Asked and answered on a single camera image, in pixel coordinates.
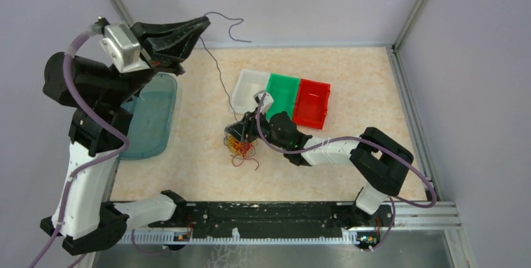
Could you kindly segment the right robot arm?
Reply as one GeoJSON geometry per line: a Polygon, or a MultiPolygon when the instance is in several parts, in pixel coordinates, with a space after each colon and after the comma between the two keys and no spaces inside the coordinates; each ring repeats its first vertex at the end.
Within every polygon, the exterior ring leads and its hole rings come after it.
{"type": "Polygon", "coordinates": [[[414,160],[408,149],[378,128],[367,127],[359,138],[319,138],[299,131],[284,111],[270,119],[247,112],[225,132],[239,143],[262,140],[297,166],[354,166],[366,180],[353,207],[353,219],[359,225],[369,225],[381,203],[400,193],[414,160]]]}

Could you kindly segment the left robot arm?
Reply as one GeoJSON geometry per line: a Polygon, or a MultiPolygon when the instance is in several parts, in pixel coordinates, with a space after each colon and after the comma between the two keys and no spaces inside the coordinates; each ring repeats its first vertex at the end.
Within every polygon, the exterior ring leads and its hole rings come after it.
{"type": "Polygon", "coordinates": [[[123,235],[150,224],[188,225],[184,199],[166,190],[150,199],[113,203],[106,191],[115,163],[130,145],[133,114],[124,109],[159,73],[182,75],[202,33],[202,16],[180,23],[111,24],[100,18],[44,69],[46,96],[75,109],[68,136],[68,170],[59,204],[40,227],[62,236],[71,255],[109,249],[123,235]]]}

